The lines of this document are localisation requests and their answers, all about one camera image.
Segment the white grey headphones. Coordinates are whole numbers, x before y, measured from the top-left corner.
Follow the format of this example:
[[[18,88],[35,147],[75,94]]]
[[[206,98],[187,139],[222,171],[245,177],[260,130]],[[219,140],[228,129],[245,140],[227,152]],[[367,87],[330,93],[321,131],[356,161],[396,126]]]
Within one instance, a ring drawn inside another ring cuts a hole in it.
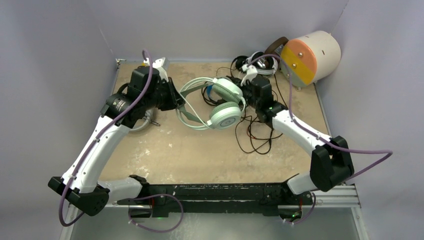
[[[132,129],[130,129],[129,131],[133,132],[133,133],[139,132],[139,131],[142,131],[145,128],[147,128],[148,125],[154,125],[154,126],[160,127],[161,124],[154,120],[154,116],[155,116],[155,111],[153,109],[147,110],[145,112],[144,117],[142,118],[142,120],[144,120],[144,122],[140,126],[136,126]]]

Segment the mint green headphones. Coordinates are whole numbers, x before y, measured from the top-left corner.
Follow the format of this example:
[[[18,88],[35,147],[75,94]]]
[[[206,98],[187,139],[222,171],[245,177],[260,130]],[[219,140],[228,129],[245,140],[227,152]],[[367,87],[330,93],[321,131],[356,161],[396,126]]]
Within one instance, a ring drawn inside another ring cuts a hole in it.
[[[201,119],[187,100],[188,94],[197,90],[201,90],[205,102],[213,106],[208,120]],[[175,109],[178,119],[185,126],[197,131],[227,129],[241,119],[247,106],[241,88],[226,77],[192,79],[182,86],[178,96],[183,100]]]

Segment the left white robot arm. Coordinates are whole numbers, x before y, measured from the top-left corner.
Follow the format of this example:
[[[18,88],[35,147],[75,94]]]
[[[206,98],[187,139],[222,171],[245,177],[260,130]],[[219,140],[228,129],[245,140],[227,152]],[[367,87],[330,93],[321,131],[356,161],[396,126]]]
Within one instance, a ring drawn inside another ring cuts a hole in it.
[[[174,110],[182,103],[163,67],[134,69],[130,82],[106,99],[95,129],[75,162],[62,176],[53,176],[48,182],[61,196],[60,204],[68,201],[82,213],[95,216],[112,202],[131,199],[138,205],[146,203],[149,191],[143,187],[147,183],[143,177],[131,175],[113,181],[100,181],[99,177],[115,148],[148,110]]]

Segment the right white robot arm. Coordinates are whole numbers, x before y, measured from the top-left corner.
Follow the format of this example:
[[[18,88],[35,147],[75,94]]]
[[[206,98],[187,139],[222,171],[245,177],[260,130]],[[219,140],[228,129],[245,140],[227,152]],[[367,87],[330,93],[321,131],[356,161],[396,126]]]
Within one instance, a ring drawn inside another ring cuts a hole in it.
[[[289,137],[310,157],[310,169],[286,181],[280,196],[288,204],[294,203],[304,192],[320,190],[327,192],[350,178],[355,170],[347,141],[331,137],[307,125],[273,97],[269,81],[256,76],[242,80],[240,88],[248,106],[255,109],[261,123]]]

